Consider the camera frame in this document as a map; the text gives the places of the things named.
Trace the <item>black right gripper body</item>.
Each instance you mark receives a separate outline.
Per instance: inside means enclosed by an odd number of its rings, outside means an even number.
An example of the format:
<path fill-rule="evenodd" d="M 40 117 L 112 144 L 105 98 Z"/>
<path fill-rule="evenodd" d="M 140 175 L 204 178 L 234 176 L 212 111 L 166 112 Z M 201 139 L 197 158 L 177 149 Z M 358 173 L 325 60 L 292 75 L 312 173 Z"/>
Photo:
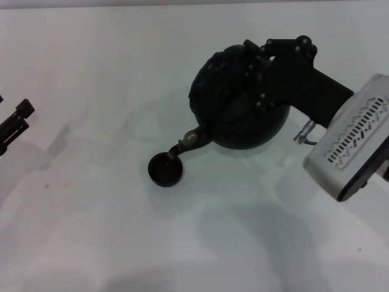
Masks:
<path fill-rule="evenodd" d="M 354 92 L 314 68 L 316 53 L 313 44 L 269 51 L 274 59 L 264 73 L 263 92 L 267 102 L 290 105 L 327 128 Z"/>

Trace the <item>dark green round teapot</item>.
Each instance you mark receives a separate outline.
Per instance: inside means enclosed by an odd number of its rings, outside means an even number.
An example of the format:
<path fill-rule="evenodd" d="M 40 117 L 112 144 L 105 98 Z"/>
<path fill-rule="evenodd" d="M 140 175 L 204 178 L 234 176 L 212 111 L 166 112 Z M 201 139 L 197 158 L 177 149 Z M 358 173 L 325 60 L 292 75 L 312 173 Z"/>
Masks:
<path fill-rule="evenodd" d="M 248 150 L 267 143 L 281 130 L 290 107 L 265 104 L 260 89 L 271 62 L 260 52 L 259 46 L 245 40 L 207 60 L 188 94 L 198 127 L 172 146 L 169 156 L 211 142 L 232 150 Z"/>

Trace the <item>small dark brown teacup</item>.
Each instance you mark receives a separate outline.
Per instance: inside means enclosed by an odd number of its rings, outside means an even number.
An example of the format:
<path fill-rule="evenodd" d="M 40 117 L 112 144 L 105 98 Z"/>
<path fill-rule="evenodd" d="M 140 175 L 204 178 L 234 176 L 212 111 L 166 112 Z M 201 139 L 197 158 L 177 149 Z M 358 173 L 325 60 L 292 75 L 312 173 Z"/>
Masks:
<path fill-rule="evenodd" d="M 147 171 L 156 185 L 171 187 L 181 180 L 184 167 L 178 156 L 170 156 L 167 152 L 161 152 L 150 159 Z"/>

